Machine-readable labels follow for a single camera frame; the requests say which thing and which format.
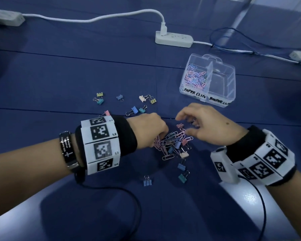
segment handwritten label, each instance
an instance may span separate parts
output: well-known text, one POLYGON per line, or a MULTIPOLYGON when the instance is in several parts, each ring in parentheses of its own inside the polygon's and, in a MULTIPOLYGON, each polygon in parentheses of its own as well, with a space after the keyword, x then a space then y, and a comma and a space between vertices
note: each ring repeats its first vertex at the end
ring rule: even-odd
POLYGON ((222 105, 228 105, 228 104, 231 103, 231 102, 223 102, 222 100, 215 99, 215 98, 213 98, 213 97, 210 97, 209 100, 210 100, 210 101, 215 101, 215 102, 217 102, 217 103, 221 103, 222 105))
POLYGON ((185 88, 185 89, 184 89, 184 92, 186 92, 186 93, 188 93, 188 94, 190 94, 190 95, 195 95, 195 96, 197 96, 197 97, 199 97, 199 98, 206 98, 206 95, 201 94, 201 93, 196 92, 196 91, 191 90, 191 89, 185 88))

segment white power cord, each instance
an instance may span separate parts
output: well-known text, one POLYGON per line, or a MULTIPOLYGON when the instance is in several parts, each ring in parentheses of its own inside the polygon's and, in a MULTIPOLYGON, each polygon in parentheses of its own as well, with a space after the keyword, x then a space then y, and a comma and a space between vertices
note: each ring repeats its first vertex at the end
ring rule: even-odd
MULTIPOLYGON (((202 42, 202 41, 193 41, 193 43, 204 44, 204 45, 208 45, 208 46, 211 46, 211 47, 214 46, 214 45, 211 44, 211 43, 208 43, 208 42, 202 42)), ((278 60, 282 60, 282 61, 286 61, 286 62, 290 62, 290 63, 299 63, 299 62, 294 61, 294 60, 290 60, 290 59, 286 59, 286 58, 283 58, 283 57, 280 57, 280 56, 274 56, 274 55, 270 55, 270 54, 264 55, 264 54, 257 54, 256 52, 253 52, 253 51, 227 49, 227 48, 221 48, 221 47, 217 47, 217 46, 215 46, 215 47, 218 48, 219 50, 224 50, 224 51, 230 51, 230 52, 236 52, 236 53, 256 54, 256 55, 267 56, 267 57, 271 57, 271 58, 274 58, 274 59, 278 59, 278 60)))
POLYGON ((142 9, 142 10, 138 10, 138 11, 134 11, 134 12, 108 14, 108 15, 103 15, 103 16, 99 16, 99 17, 96 17, 96 18, 93 18, 93 19, 88 19, 88 20, 50 18, 50 17, 46 17, 46 16, 43 16, 43 15, 40 15, 40 14, 30 14, 30 13, 23 13, 22 15, 24 17, 37 17, 37 18, 42 18, 42 19, 46 19, 46 20, 60 21, 60 22, 91 23, 91 22, 95 22, 95 21, 98 21, 98 20, 101 20, 101 19, 130 16, 130 15, 136 15, 136 14, 140 14, 140 13, 144 13, 144 12, 153 12, 153 13, 158 14, 162 19, 161 36, 167 35, 167 27, 165 26, 164 16, 161 14, 161 12, 159 12, 155 9, 142 9))

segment forearm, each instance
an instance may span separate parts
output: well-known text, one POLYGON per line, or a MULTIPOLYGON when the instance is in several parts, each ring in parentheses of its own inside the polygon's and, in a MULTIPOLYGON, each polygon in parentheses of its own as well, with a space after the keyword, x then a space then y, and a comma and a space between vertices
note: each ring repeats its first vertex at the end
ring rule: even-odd
POLYGON ((59 139, 0 154, 0 215, 68 174, 59 139))
POLYGON ((301 173, 297 171, 290 181, 267 189, 301 237, 301 173))

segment left hand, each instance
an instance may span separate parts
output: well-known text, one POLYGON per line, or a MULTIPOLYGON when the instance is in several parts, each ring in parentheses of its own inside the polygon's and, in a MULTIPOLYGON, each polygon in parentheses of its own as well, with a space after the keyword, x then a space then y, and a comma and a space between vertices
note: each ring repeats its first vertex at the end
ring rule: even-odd
POLYGON ((154 139, 159 135, 164 138, 169 128, 157 113, 141 114, 127 118, 137 139, 137 149, 154 146, 154 139))

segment black bracelet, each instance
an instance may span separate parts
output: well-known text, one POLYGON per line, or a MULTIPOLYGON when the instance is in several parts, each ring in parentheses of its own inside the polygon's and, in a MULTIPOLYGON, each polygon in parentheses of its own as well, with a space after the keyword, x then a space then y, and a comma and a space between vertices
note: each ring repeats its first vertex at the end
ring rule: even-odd
POLYGON ((68 169, 76 173, 81 167, 79 166, 75 151, 72 147, 70 132, 65 131, 59 134, 59 142, 68 169))

